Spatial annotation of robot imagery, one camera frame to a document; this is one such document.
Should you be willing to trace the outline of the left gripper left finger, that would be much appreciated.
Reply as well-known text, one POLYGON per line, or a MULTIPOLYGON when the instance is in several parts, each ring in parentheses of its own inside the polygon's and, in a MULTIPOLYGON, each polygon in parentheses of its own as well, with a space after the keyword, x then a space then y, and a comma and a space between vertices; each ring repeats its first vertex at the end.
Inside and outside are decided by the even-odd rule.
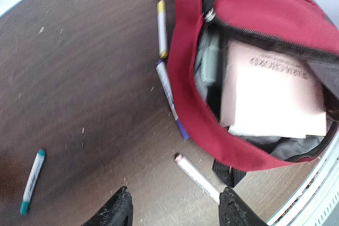
POLYGON ((83 226, 132 226, 132 196, 121 186, 83 226))

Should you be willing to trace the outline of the pink book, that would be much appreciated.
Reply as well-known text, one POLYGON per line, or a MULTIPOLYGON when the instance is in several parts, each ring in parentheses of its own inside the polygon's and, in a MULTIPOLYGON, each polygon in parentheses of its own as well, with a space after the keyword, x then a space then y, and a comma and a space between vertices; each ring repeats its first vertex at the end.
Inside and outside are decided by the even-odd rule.
POLYGON ((224 74, 220 121, 231 134, 326 134, 323 88, 305 63, 230 40, 224 74))

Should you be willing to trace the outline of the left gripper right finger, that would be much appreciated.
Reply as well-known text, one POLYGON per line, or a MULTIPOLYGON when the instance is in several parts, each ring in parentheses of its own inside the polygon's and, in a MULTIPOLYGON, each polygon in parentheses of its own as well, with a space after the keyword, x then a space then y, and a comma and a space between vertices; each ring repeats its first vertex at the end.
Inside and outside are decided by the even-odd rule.
POLYGON ((230 187, 219 195, 220 226, 267 226, 267 224, 230 187))

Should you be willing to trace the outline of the red backpack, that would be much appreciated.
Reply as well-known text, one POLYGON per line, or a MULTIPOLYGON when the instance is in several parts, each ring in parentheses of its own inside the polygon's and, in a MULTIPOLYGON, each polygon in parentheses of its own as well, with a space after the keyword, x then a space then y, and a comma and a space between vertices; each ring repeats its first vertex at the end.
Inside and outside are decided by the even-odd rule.
POLYGON ((175 0, 167 73, 176 112, 190 138, 214 157, 213 171, 234 187, 249 171, 311 160, 338 126, 338 29, 313 0, 175 0), (219 35, 217 82, 194 77, 205 32, 219 35), (220 121, 228 42, 239 41, 305 63, 323 88, 327 132, 304 138, 231 134, 220 121))

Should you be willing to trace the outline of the grey book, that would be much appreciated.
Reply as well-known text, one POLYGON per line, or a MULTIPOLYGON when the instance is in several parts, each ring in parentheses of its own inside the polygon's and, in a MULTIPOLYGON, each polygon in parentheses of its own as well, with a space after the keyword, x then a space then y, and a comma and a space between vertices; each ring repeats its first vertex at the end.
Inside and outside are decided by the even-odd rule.
POLYGON ((194 64, 194 77, 200 86, 211 86, 217 82, 219 50, 219 35, 205 32, 194 64))

